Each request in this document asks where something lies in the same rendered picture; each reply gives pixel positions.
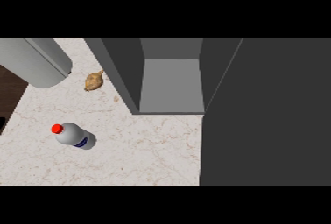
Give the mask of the grey open cabinet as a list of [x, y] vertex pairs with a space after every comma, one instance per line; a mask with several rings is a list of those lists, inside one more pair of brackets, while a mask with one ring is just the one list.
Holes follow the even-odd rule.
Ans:
[[85, 38], [134, 115], [200, 115], [240, 38]]

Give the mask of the red-capped white water bottle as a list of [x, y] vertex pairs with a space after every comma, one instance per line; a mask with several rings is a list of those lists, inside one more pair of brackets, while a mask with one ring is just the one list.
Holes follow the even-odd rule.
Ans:
[[81, 129], [72, 122], [54, 124], [51, 132], [56, 135], [56, 140], [82, 150], [90, 150], [95, 145], [95, 136], [84, 129]]

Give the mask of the dark grey cabinet door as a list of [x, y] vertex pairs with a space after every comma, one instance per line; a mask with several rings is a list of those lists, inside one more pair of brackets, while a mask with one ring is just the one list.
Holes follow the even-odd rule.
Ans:
[[331, 186], [331, 38], [242, 41], [200, 130], [203, 186]]

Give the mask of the pale grey rounded appliance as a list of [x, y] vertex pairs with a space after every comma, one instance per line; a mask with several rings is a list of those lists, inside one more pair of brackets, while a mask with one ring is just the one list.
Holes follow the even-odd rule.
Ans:
[[51, 88], [72, 69], [53, 38], [0, 38], [0, 65], [35, 88]]

